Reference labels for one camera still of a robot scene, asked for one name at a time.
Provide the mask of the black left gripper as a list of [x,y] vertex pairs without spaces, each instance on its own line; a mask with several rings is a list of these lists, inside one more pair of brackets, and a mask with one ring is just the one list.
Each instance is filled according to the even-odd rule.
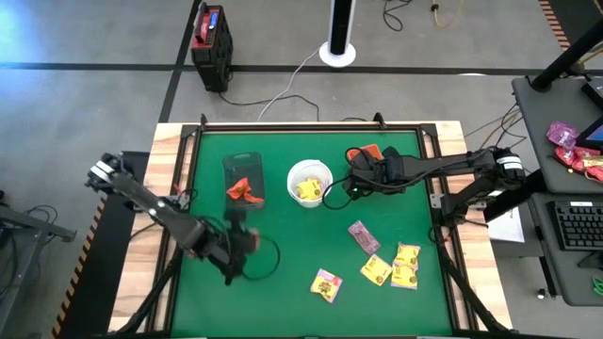
[[225,285],[230,286],[235,278],[243,276],[247,257],[258,249],[259,233],[243,226],[246,214],[225,214],[224,217],[230,223],[229,228],[217,218],[202,218],[206,230],[216,237],[208,241],[208,248],[203,249],[202,254],[219,269]]

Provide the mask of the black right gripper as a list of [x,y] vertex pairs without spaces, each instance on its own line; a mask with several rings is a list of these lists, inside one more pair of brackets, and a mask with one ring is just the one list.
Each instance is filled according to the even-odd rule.
[[368,149],[348,149],[348,195],[369,196],[403,194],[405,182],[396,177],[396,167],[389,168],[385,158],[380,159]]

